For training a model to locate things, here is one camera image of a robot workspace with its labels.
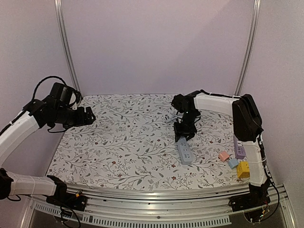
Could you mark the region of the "yellow cube socket adapter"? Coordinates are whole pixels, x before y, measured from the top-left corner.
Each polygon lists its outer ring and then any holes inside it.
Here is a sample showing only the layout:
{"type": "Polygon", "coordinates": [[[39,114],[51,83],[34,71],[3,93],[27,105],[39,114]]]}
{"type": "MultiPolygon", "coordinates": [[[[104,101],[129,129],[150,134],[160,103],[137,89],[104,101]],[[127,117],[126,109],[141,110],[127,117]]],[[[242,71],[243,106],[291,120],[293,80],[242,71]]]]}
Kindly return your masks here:
{"type": "Polygon", "coordinates": [[[247,161],[241,161],[238,164],[238,166],[237,166],[237,177],[239,179],[250,177],[249,164],[248,164],[247,161]]]}

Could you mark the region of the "blue power strip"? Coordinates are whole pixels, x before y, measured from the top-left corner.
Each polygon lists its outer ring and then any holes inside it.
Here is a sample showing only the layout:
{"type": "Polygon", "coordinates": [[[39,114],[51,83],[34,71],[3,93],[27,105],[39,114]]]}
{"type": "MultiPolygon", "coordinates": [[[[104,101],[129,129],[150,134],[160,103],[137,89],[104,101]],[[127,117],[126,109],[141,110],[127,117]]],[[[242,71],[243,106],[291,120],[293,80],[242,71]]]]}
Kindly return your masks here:
{"type": "Polygon", "coordinates": [[[177,147],[181,159],[181,163],[184,165],[192,164],[193,162],[193,155],[188,142],[185,137],[181,137],[177,141],[177,147]]]}

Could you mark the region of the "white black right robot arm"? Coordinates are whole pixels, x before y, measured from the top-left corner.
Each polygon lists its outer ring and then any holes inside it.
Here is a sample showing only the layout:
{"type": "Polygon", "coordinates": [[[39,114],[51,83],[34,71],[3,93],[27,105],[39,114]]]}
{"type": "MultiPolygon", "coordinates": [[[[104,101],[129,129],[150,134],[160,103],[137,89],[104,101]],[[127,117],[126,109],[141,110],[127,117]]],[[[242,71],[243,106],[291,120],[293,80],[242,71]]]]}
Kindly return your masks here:
{"type": "Polygon", "coordinates": [[[233,205],[244,203],[249,207],[269,203],[268,188],[271,184],[266,173],[266,155],[262,143],[262,118],[251,95],[230,96],[197,90],[187,95],[175,95],[171,105],[181,119],[174,123],[175,140],[181,137],[192,139],[197,133],[196,119],[200,110],[209,110],[227,114],[233,118],[233,131],[242,142],[250,170],[249,193],[232,197],[233,205]]]}

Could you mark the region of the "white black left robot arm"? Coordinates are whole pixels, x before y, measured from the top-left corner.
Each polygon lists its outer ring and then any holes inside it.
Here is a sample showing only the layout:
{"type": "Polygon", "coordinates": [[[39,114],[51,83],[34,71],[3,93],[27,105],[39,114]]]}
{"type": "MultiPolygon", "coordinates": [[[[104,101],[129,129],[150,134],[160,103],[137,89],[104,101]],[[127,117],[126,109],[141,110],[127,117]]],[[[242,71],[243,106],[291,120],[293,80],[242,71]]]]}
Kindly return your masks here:
{"type": "MultiPolygon", "coordinates": [[[[55,82],[43,100],[32,96],[19,114],[0,132],[0,162],[3,164],[15,149],[37,130],[48,126],[53,133],[56,124],[63,132],[70,128],[92,125],[96,120],[91,107],[80,107],[81,94],[56,76],[55,82]]],[[[44,195],[49,203],[67,206],[79,193],[67,192],[67,185],[55,176],[35,177],[19,175],[0,169],[0,198],[19,195],[44,195]]]]}

